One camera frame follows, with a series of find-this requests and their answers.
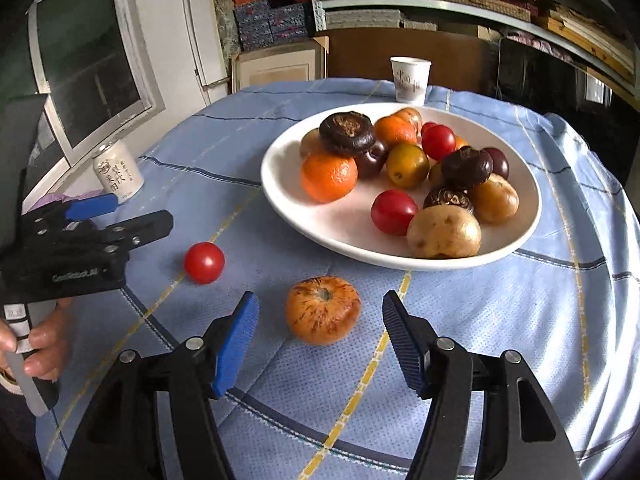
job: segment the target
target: gray handle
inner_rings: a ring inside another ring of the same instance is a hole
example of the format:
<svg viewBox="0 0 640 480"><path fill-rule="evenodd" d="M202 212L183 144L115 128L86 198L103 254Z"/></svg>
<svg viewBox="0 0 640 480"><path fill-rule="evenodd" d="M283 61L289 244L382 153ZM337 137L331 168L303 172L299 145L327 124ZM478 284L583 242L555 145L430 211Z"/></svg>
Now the gray handle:
<svg viewBox="0 0 640 480"><path fill-rule="evenodd" d="M29 377L24 373L24 360L37 352L29 343L31 329L38 326L56 307L56 300L39 303L8 304L4 306L4 318L18 338L16 353L5 352L7 364L20 386L27 406L35 416L42 416L58 402L58 388L52 381Z"/></svg>

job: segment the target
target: cup rim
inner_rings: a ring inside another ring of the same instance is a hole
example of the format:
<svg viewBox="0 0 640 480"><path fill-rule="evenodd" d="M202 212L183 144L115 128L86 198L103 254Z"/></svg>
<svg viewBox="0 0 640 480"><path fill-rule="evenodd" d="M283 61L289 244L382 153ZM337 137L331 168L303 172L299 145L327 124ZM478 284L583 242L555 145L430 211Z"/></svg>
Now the cup rim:
<svg viewBox="0 0 640 480"><path fill-rule="evenodd" d="M391 62L405 63L410 65L431 64L431 61L429 61L428 59L420 59L419 57L392 56L390 60Z"/></svg>

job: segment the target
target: tablecloth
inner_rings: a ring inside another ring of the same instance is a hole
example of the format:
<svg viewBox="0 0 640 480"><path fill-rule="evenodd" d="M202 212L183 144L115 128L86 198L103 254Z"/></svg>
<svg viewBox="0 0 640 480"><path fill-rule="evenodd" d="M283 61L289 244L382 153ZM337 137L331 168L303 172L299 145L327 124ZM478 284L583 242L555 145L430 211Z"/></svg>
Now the tablecloth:
<svg viewBox="0 0 640 480"><path fill-rule="evenodd" d="M104 224L162 208L172 234L131 253L127 287L79 298L74 354L60 402L37 423L56 478L82 414L119 352L170 351L228 314L245 290L258 329L236 386L212 402L239 480L403 478L429 402L409 390L384 333L383 294L467 350L522 352L558 412L586 479L615 460L638 424L640 228L620 184L560 117L432 87L426 105L483 124L509 142L540 184L542 218L510 256L455 272L402 272L335 254L294 231L260 190L260 162L296 121L323 110L394 100L391 83L355 79L250 87L194 114L140 159L142 190ZM191 244L215 241L225 271L208 286L182 274ZM356 286L353 332L313 347L288 331L284 304L298 280L336 274ZM170 430L160 399L163 439ZM482 394L474 394L462 478L473 475ZM170 478L180 478L175 450Z"/></svg>

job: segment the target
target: window pane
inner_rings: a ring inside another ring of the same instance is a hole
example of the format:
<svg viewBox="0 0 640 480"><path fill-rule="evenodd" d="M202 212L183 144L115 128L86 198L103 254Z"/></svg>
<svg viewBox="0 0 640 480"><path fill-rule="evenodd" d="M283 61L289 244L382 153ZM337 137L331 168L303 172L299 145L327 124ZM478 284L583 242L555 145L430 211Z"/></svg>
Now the window pane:
<svg viewBox="0 0 640 480"><path fill-rule="evenodd" d="M0 112L4 111L9 99L37 93L25 16L20 29L0 58ZM25 196L62 157L60 144L54 138L47 118L42 114L38 123L38 140L31 152L27 167L24 183Z"/></svg>
<svg viewBox="0 0 640 480"><path fill-rule="evenodd" d="M71 146L140 99L113 0L43 0L38 40Z"/></svg>

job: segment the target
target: plate rim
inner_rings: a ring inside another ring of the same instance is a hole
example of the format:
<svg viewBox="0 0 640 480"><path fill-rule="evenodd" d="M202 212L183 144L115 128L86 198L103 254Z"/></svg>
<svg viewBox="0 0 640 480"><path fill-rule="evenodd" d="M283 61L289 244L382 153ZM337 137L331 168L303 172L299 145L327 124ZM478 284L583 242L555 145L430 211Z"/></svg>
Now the plate rim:
<svg viewBox="0 0 640 480"><path fill-rule="evenodd" d="M321 235L316 235L315 233L309 230L306 230L299 222L297 222L294 218L292 218L290 215L287 215L284 212L283 208L281 208L277 204L276 200L271 195L270 189L269 189L270 186L265 186L265 175L267 173L269 174L271 173L266 171L266 163L268 162L268 160L270 160L270 158L273 158L273 153L275 153L274 144L276 144L276 142L280 139L280 137L285 135L290 129L292 129L297 124L300 124L302 121L315 117L316 115L332 114L336 112L348 111L349 108L354 108L359 106L376 106L376 105L389 105L389 104L397 105L398 109L401 109L407 106L405 104L398 103L395 101L388 101L388 102L375 102L375 103L356 103L356 104L331 108L329 110L324 110L316 114L312 114L309 117L305 117L304 119L297 121L295 124L292 124L289 128L284 130L279 136L273 139L273 141L267 148L266 152L264 152L264 156L262 157L262 162L260 164L260 182L262 184L263 193L267 198L267 201L269 202L271 207L274 209L274 211L286 223L291 225L296 231L298 231L300 234L302 234L306 238L309 238L310 240L319 244L320 246L325 247L329 250L332 250L338 254L342 254L343 256L346 256L348 258L352 258L353 260L365 262L365 263L372 264L379 267L385 267L387 269L418 270L418 271L468 269L471 267L479 267L481 265L496 262L497 260L500 260L505 256L508 256L518 248L522 247L526 243L526 241L529 240L529 238L531 238L531 235L538 227L538 223L540 222L540 217L542 215L542 193L540 191L540 185L538 184L538 180L536 179L535 175L531 171L527 162L522 158L520 153L517 152L517 150L510 145L510 143L508 143L502 137L499 137L497 134L492 132L487 127L482 126L482 124L476 121L473 121L465 116L454 114L446 110L438 110L437 108L429 107L426 105L415 106L414 108L428 108L429 110L433 110L438 113L461 118L462 120L473 123L475 126L478 126L479 128L482 128L483 130L486 130L489 133L491 133L492 136L498 137L502 142L504 142L507 146L509 146L513 150L513 153L515 153L515 155L521 160L523 165L527 168L527 171L529 172L531 179L533 180L534 188L536 189L536 194L538 196L538 204L536 207L536 216L533 219L533 222L531 223L529 228L522 234L522 236L520 236L517 240L514 240L510 244L498 250L491 251L490 253L476 254L476 256L468 256L466 258L443 258L443 259L411 258L408 256L395 256L393 254L378 253L376 251L363 249L363 248L348 244L346 242L341 242L340 240L328 239Z"/></svg>

